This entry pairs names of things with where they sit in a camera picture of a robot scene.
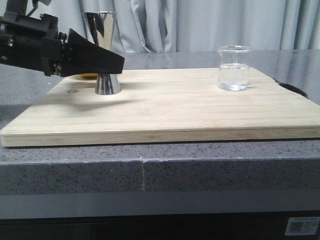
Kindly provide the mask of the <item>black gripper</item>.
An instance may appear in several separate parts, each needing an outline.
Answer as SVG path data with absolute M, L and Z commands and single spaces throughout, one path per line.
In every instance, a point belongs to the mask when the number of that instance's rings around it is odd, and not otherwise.
M 0 18 L 0 63 L 46 76 L 122 73 L 125 58 L 119 54 L 89 42 L 73 29 L 64 49 L 65 39 L 55 16 L 43 14 L 36 19 L 6 12 Z

